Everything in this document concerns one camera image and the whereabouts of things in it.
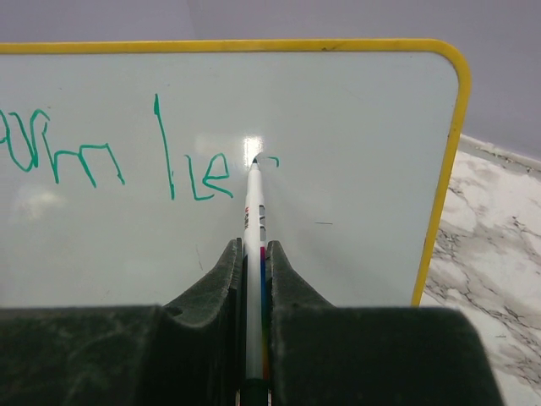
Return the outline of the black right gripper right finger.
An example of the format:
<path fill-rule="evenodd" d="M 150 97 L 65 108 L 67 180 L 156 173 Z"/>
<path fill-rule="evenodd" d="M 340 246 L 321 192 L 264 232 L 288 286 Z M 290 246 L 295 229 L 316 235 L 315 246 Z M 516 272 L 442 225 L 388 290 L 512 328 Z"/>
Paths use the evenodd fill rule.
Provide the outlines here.
<path fill-rule="evenodd" d="M 473 324 L 445 307 L 339 308 L 268 245 L 275 405 L 501 405 Z"/>

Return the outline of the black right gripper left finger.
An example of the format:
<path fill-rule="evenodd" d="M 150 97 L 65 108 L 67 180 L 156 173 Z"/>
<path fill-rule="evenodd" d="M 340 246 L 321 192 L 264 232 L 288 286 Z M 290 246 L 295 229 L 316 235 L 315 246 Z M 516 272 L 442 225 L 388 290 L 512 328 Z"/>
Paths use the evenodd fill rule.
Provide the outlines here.
<path fill-rule="evenodd" d="M 231 405 L 242 244 L 168 304 L 1 312 L 4 405 Z"/>

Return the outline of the white green whiteboard marker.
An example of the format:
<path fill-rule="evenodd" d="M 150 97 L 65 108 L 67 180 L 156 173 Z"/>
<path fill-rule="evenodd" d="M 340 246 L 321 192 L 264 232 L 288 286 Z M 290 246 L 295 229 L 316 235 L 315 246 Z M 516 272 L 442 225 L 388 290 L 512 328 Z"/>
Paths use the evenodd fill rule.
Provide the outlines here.
<path fill-rule="evenodd" d="M 265 200 L 259 161 L 248 171 L 243 235 L 243 377 L 242 405 L 268 404 L 269 305 L 265 275 Z"/>

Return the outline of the yellow framed whiteboard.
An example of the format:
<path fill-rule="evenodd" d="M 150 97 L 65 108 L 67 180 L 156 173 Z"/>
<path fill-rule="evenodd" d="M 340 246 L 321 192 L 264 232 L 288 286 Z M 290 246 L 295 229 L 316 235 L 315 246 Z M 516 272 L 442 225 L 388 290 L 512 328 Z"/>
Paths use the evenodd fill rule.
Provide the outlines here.
<path fill-rule="evenodd" d="M 4 43 L 1 305 L 164 303 L 242 236 L 334 305 L 417 305 L 471 73 L 434 39 Z"/>

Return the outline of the aluminium table edge frame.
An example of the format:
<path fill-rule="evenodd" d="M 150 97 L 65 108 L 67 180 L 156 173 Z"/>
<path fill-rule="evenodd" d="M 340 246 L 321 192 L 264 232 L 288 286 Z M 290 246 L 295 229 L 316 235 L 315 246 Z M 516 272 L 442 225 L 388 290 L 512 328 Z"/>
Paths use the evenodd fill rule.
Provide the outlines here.
<path fill-rule="evenodd" d="M 476 151 L 477 155 L 486 157 L 492 156 L 494 159 L 500 161 L 514 162 L 516 165 L 525 167 L 528 172 L 540 171 L 540 160 L 513 151 L 508 151 L 497 145 L 478 140 L 466 134 L 461 134 L 460 136 L 459 149 L 471 154 L 474 154 L 474 151 Z"/>

